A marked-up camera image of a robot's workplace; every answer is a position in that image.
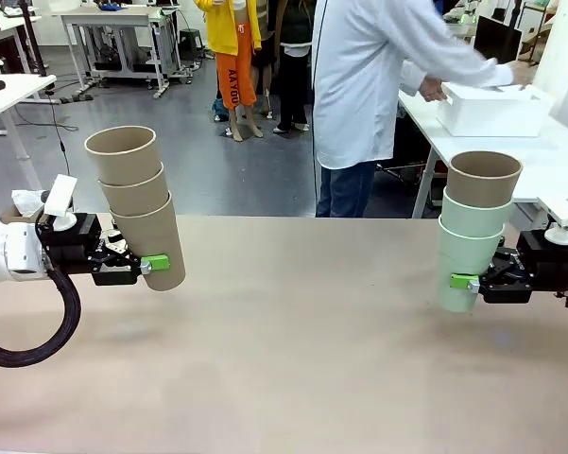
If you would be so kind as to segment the person's right hand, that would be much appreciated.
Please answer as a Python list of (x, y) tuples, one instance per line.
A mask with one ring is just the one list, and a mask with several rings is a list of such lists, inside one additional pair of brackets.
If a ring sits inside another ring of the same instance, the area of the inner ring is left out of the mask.
[(508, 63), (513, 73), (513, 85), (522, 91), (534, 79), (534, 68), (526, 61), (512, 61)]

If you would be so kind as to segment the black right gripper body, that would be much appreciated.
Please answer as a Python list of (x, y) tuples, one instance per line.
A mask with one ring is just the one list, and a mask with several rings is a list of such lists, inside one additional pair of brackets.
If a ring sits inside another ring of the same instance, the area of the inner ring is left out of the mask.
[(503, 285), (479, 292), (488, 304), (526, 304), (536, 292), (552, 293), (568, 304), (568, 246), (548, 241), (543, 230), (524, 231), (513, 247), (514, 270)]

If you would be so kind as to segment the person's left hand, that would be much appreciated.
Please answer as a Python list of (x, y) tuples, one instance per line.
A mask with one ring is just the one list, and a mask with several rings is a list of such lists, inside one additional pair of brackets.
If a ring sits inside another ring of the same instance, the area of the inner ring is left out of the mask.
[(419, 93), (426, 102), (447, 99), (447, 95), (442, 89), (442, 81), (436, 78), (425, 77), (419, 87)]

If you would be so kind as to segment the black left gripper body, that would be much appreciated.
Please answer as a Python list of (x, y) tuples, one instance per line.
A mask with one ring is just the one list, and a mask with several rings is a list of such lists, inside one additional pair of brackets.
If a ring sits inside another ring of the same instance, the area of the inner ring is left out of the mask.
[(96, 286), (124, 286), (137, 283), (138, 276), (123, 272), (97, 272), (96, 254), (101, 250), (101, 227), (96, 214), (75, 213), (76, 223), (56, 230), (51, 217), (40, 223), (40, 241), (51, 264), (67, 274), (91, 274)]

